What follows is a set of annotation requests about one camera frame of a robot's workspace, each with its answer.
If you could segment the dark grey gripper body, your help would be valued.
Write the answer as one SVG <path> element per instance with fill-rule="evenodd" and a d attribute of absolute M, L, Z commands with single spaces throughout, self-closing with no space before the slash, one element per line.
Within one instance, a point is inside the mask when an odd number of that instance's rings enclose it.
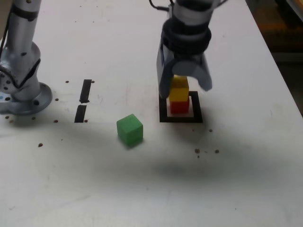
<path fill-rule="evenodd" d="M 200 53 L 197 55 L 189 55 L 189 54 L 180 54 L 174 53 L 174 61 L 193 61 L 193 62 L 203 62 L 205 58 L 204 53 Z"/>

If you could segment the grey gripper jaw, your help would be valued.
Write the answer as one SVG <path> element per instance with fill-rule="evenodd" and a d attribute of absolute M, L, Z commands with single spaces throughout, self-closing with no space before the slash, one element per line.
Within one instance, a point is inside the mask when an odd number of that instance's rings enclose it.
<path fill-rule="evenodd" d="M 169 97 L 174 64 L 174 52 L 168 49 L 161 40 L 156 61 L 159 95 L 161 98 Z"/>
<path fill-rule="evenodd" d="M 204 55 L 177 60 L 172 67 L 172 72 L 177 76 L 195 78 L 205 92 L 212 89 L 212 78 Z"/>

